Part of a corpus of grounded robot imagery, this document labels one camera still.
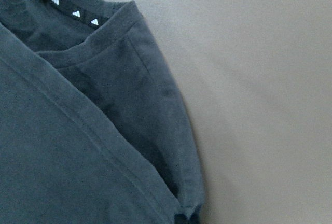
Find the black printed t-shirt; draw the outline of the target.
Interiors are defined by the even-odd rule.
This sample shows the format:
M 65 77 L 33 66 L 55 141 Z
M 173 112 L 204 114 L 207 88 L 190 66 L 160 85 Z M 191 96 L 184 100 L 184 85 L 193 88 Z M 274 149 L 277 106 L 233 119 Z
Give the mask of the black printed t-shirt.
M 199 223 L 203 203 L 135 1 L 1 0 L 1 223 Z

